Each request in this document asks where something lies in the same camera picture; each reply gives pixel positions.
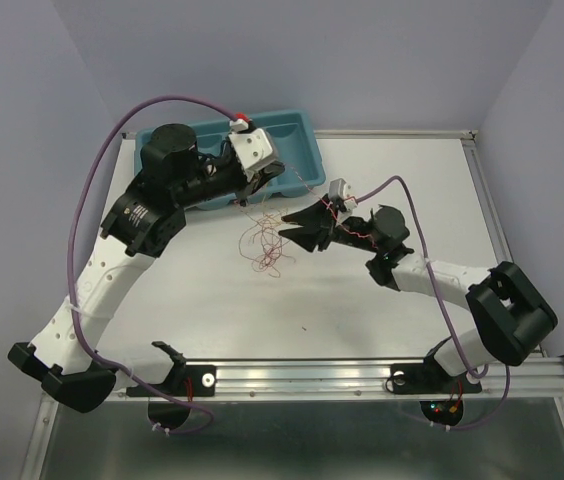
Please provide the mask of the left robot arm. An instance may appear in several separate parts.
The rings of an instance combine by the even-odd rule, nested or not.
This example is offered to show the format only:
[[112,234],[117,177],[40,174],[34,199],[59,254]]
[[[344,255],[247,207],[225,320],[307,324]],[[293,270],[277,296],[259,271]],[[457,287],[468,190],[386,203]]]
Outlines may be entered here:
[[82,273],[70,278],[72,292],[31,341],[8,353],[47,394],[80,413],[115,389],[120,366],[94,348],[134,283],[185,227],[186,209],[229,194],[245,202],[284,171],[270,134],[242,119],[231,122],[217,155],[199,150],[191,127],[166,124],[151,133],[140,158]]

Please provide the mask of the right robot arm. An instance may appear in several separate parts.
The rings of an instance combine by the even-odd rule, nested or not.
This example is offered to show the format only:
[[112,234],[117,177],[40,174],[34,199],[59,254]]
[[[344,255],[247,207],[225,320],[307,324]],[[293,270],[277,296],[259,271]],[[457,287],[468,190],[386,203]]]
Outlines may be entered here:
[[382,206],[369,219],[350,216],[343,222],[322,202],[287,214],[283,238],[308,252],[336,243],[372,253],[366,268],[376,284],[398,292],[434,298],[440,307],[453,304],[468,311],[472,329],[451,332],[425,357],[422,378],[444,390],[471,368],[493,362],[521,365],[556,328],[557,315],[516,264],[467,267],[432,261],[406,246],[409,230],[403,214]]

